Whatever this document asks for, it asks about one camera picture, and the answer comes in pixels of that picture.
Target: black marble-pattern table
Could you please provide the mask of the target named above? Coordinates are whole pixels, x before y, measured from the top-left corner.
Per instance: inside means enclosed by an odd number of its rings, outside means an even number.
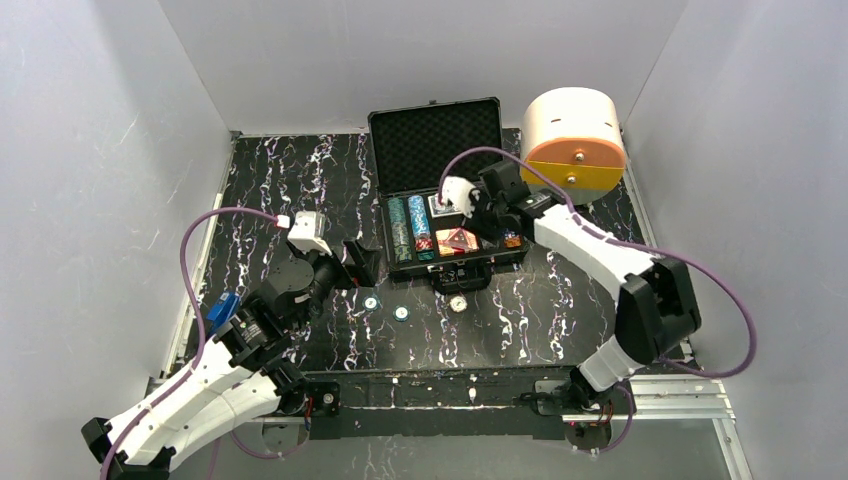
[[[518,153],[519,140],[517,130],[505,130],[507,150]],[[289,215],[317,210],[329,220],[329,244],[359,238],[383,249],[375,179],[364,133],[240,138],[222,206]],[[642,242],[623,184],[582,213],[620,239]],[[204,311],[225,290],[246,294],[257,287],[288,255],[283,232],[263,221],[219,219],[201,291]],[[381,308],[369,312],[362,300],[372,293]],[[425,280],[392,282],[384,257],[376,288],[333,293],[324,316],[293,335],[286,354],[303,371],[575,365],[613,331],[607,292],[535,245],[513,272],[495,275],[488,289],[467,299],[468,309],[454,313],[449,298]],[[394,319],[397,305],[409,308],[407,322]]]

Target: gray wall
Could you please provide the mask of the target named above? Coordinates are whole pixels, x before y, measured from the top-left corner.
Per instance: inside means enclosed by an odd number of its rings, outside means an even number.
[[[613,422],[613,435],[623,428]],[[294,446],[295,427],[273,429],[263,441],[259,425],[243,425],[239,438],[264,452]],[[627,441],[592,458],[565,441],[531,437],[364,437],[317,440],[285,460],[258,460],[225,436],[212,480],[725,480],[730,479],[711,420],[636,420]],[[205,479],[212,447],[189,457],[171,480]]]
[[[726,382],[757,478],[844,478],[848,7],[693,2],[625,124],[665,246],[748,301],[761,349]],[[698,358],[736,364],[740,316],[699,282]]]
[[[0,477],[96,478],[79,428],[159,373],[228,155],[155,1],[3,2]]]
[[[623,118],[683,0],[160,0],[227,126],[349,132],[371,111],[500,97],[517,126],[563,85]]]

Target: robotic arm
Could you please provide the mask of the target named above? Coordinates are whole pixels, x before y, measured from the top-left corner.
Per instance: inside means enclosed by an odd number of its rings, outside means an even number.
[[[83,437],[101,463],[130,428],[109,465],[108,478],[166,479],[188,456],[222,434],[273,413],[293,398],[315,395],[297,367],[282,358],[289,332],[321,316],[333,289],[373,287],[379,262],[377,252],[346,241],[343,263],[323,240],[325,221],[320,213],[297,213],[287,241],[292,258],[244,298],[206,343],[196,368],[186,365],[126,412],[109,420],[93,418],[83,426]],[[188,378],[179,388],[160,399],[184,376]],[[314,414],[336,414],[338,400],[334,403]],[[132,425],[143,410],[147,414]]]
[[[531,193],[518,165],[501,161],[480,171],[482,188],[448,176],[442,201],[464,215],[463,227],[489,241],[520,233],[584,270],[616,302],[615,333],[571,371],[564,403],[604,403],[613,386],[653,363],[701,326],[686,264],[624,248],[563,204],[550,190]]]

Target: open black case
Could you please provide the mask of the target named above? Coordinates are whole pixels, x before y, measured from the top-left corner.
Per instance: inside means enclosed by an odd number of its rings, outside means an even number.
[[[438,189],[442,171],[456,155],[472,147],[502,148],[500,102],[497,98],[373,112],[368,116],[368,125],[377,165],[377,199],[383,242],[389,275],[393,280],[429,276],[433,287],[443,294],[473,291],[488,286],[493,266],[512,265],[524,259],[529,245],[523,238],[520,246],[511,248],[504,241],[497,245],[484,245],[478,238],[479,250],[476,252],[441,256],[436,245],[436,231],[459,227],[462,215],[434,218],[427,202]],[[500,160],[497,154],[473,155],[460,161],[450,174],[479,183],[480,169]],[[387,202],[396,197],[404,199],[407,230],[412,232],[406,202],[412,195],[421,195],[425,199],[435,258],[419,260],[414,253],[413,242],[412,261],[398,263]]]

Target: white poker chip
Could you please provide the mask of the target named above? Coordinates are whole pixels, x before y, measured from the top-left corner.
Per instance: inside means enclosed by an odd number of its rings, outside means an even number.
[[[465,300],[465,297],[453,297],[450,301],[451,310],[456,313],[464,312],[466,308],[468,308],[468,302]]]
[[[409,319],[409,309],[404,306],[398,306],[395,308],[395,320],[398,322],[405,322]]]
[[[370,297],[365,297],[365,299],[362,300],[362,306],[365,307],[366,310],[373,312],[380,307],[380,301],[377,300],[377,297],[371,295]]]

